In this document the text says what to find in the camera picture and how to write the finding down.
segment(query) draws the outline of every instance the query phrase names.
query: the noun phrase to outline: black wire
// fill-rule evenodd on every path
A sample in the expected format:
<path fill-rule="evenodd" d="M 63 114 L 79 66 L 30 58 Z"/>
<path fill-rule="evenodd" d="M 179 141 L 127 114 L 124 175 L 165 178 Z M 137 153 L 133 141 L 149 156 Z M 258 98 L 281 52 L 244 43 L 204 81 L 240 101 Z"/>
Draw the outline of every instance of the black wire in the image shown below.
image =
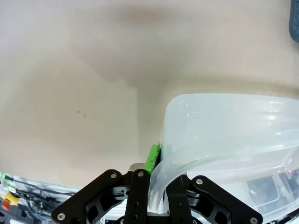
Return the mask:
<path fill-rule="evenodd" d="M 23 181 L 19 181 L 19 180 L 15 180 L 15 182 L 18 182 L 18 183 L 22 183 L 22 184 L 25 184 L 27 186 L 30 186 L 30 187 L 33 187 L 35 189 L 38 189 L 38 190 L 42 190 L 42 191 L 45 191 L 45 192 L 49 192 L 49 193 L 52 193 L 52 194 L 57 194 L 57 195 L 69 195 L 69 196 L 72 196 L 75 194 L 75 192 L 58 192 L 58 191 L 55 191 L 55 190 L 50 190 L 50 189 L 44 189 L 44 188 L 40 188 L 38 186 L 35 186 L 33 184 L 30 184 L 30 183 L 26 183 L 26 182 L 23 182 Z"/>
<path fill-rule="evenodd" d="M 24 190 L 16 190 L 19 197 L 24 198 L 33 218 L 45 221 L 51 219 L 50 214 L 60 205 L 61 202 L 51 197 L 49 201 L 46 197 L 35 192 L 28 192 Z"/>

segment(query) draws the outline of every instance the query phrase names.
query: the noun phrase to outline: blue object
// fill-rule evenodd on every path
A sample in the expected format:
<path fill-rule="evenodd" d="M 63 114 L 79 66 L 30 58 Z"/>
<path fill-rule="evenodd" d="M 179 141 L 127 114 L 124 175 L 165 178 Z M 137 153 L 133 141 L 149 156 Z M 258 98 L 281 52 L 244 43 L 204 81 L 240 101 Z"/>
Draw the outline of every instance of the blue object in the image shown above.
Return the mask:
<path fill-rule="evenodd" d="M 289 29 L 293 40 L 299 42 L 299 0 L 292 0 L 291 2 Z"/>

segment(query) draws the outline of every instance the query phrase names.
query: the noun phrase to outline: bolt head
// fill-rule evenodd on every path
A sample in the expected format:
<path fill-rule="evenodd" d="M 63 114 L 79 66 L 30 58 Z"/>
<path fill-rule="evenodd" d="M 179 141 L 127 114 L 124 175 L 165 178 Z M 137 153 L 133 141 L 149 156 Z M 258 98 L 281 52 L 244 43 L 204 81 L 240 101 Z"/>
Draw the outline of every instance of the bolt head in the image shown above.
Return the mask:
<path fill-rule="evenodd" d="M 196 182 L 197 184 L 199 184 L 199 185 L 203 184 L 202 179 L 197 179 L 195 182 Z"/>
<path fill-rule="evenodd" d="M 114 179 L 114 178 L 116 178 L 117 177 L 117 175 L 116 174 L 111 174 L 111 176 L 110 176 L 112 179 Z"/>
<path fill-rule="evenodd" d="M 58 216 L 57 216 L 57 219 L 58 219 L 59 221 L 64 220 L 64 219 L 65 219 L 65 214 L 64 214 L 64 213 L 59 213 Z"/>
<path fill-rule="evenodd" d="M 257 224 L 257 219 L 254 218 L 254 217 L 252 217 L 252 218 L 250 219 L 250 223 L 251 223 L 251 224 Z"/>

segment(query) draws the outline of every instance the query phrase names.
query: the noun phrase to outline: cable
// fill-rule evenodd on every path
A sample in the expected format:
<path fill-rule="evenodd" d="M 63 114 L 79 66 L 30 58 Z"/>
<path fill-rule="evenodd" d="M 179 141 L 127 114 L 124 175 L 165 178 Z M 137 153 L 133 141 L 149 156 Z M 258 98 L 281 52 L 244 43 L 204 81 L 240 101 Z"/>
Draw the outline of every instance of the cable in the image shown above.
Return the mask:
<path fill-rule="evenodd" d="M 29 215 L 41 221 L 51 220 L 52 211 L 61 204 L 55 198 L 43 197 L 42 194 L 35 192 L 16 190 L 20 198 L 23 198 L 28 205 Z"/>
<path fill-rule="evenodd" d="M 17 182 L 17 183 L 22 183 L 22 184 L 30 186 L 32 188 L 35 188 L 35 189 L 38 189 L 38 190 L 42 190 L 42 191 L 45 191 L 45 192 L 49 192 L 49 193 L 52 193 L 52 194 L 69 195 L 69 196 L 73 196 L 75 194 L 75 192 L 58 192 L 58 191 L 55 191 L 55 190 L 40 188 L 40 187 L 35 186 L 33 184 L 30 184 L 30 183 L 26 183 L 26 182 L 23 182 L 23 181 L 15 180 L 14 178 L 12 178 L 10 176 L 7 176 L 4 173 L 0 173 L 0 176 L 3 177 L 4 179 L 8 180 L 8 181 L 14 181 L 14 182 Z"/>
<path fill-rule="evenodd" d="M 45 189 L 45 188 L 40 188 L 38 186 L 35 186 L 33 184 L 30 184 L 30 183 L 26 183 L 26 182 L 23 182 L 23 181 L 19 181 L 19 180 L 14 180 L 12 178 L 12 181 L 14 182 L 18 182 L 18 183 L 22 183 L 22 184 L 25 184 L 27 186 L 30 186 L 30 187 L 33 187 L 35 189 L 38 189 L 38 190 L 41 190 L 41 191 L 45 191 L 45 192 L 49 192 L 49 193 L 52 193 L 52 194 L 58 194 L 58 195 L 69 195 L 69 196 L 72 196 L 75 194 L 75 192 L 58 192 L 58 191 L 55 191 L 55 190 L 50 190 L 50 189 Z"/>

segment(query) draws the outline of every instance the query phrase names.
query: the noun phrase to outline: screw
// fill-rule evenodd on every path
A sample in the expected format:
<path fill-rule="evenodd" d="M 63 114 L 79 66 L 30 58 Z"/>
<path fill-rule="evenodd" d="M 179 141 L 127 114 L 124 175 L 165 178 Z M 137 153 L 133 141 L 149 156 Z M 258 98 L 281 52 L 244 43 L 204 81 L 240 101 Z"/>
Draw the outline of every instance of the screw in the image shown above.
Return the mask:
<path fill-rule="evenodd" d="M 59 213 L 58 216 L 57 216 L 57 219 L 58 219 L 59 221 L 64 220 L 64 219 L 65 219 L 65 214 L 64 214 L 64 213 Z"/>
<path fill-rule="evenodd" d="M 203 183 L 203 181 L 202 181 L 201 179 L 197 179 L 197 180 L 196 180 L 196 183 L 200 185 L 200 184 Z"/>
<path fill-rule="evenodd" d="M 257 219 L 254 218 L 254 217 L 251 218 L 251 219 L 250 219 L 250 223 L 251 223 L 251 224 L 257 224 Z"/>

